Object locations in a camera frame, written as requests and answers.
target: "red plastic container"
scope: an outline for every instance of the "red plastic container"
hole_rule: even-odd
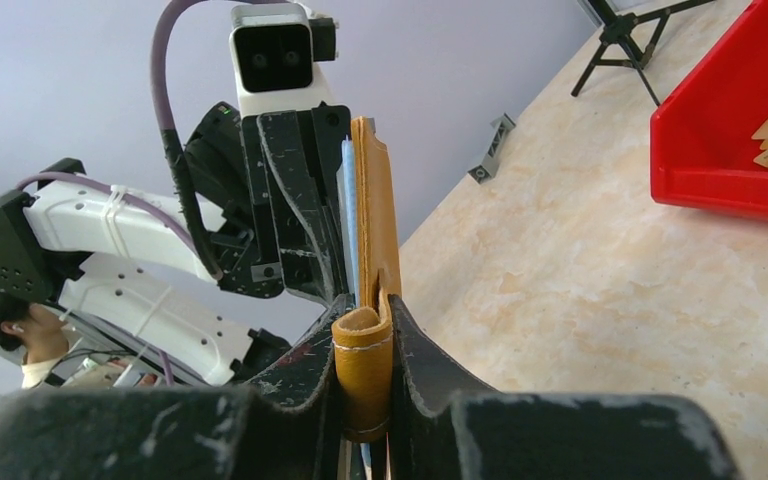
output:
[[[652,116],[652,198],[768,221],[751,139],[767,118],[768,0],[755,0]]]

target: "tripod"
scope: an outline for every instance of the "tripod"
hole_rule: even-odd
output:
[[[661,35],[664,33],[664,28],[667,26],[667,20],[669,20],[670,15],[674,13],[689,10],[713,1],[714,0],[685,0],[684,2],[653,10],[638,16],[634,13],[617,15],[614,13],[611,6],[608,5],[606,0],[587,0],[605,26],[602,29],[602,35],[599,36],[599,40],[601,41],[599,48],[596,49],[596,53],[593,55],[593,58],[590,59],[590,63],[587,64],[587,68],[584,69],[584,73],[581,75],[581,78],[578,79],[578,83],[575,84],[575,88],[572,89],[572,96],[578,96],[596,67],[626,67],[633,68],[637,71],[637,74],[640,75],[640,79],[643,80],[643,85],[649,92],[649,96],[655,101],[655,105],[660,106],[661,102],[658,100],[658,96],[655,95],[655,91],[652,89],[649,80],[646,79],[643,69],[646,68],[646,65],[652,60],[652,55],[655,53],[655,46],[658,44]],[[634,31],[634,28],[638,25],[654,20],[658,21],[658,25],[652,33],[652,38],[649,39],[649,44],[646,45],[645,49],[641,50],[640,46],[638,46],[634,39],[631,38],[631,32]],[[602,58],[602,55],[605,54],[605,51],[607,51],[608,47],[611,45],[619,45],[620,48],[625,51],[628,60]]]

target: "neck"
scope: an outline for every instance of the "neck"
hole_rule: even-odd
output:
[[[59,330],[44,336],[26,338],[24,343],[28,351],[25,363],[47,362],[69,353],[69,339]]]

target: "beige marble surface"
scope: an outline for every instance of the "beige marble surface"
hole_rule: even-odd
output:
[[[670,20],[647,70],[662,98],[747,4]],[[519,117],[497,178],[464,178],[404,245],[405,301],[497,388],[688,396],[768,478],[768,225],[652,202],[636,74],[569,96],[595,47]]]

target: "brown leather pouch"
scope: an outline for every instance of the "brown leather pouch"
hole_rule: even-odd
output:
[[[393,321],[388,294],[401,295],[399,238],[387,146],[367,118],[352,120],[358,212],[358,308],[334,322],[337,378],[346,401],[344,435],[381,438],[389,426]]]

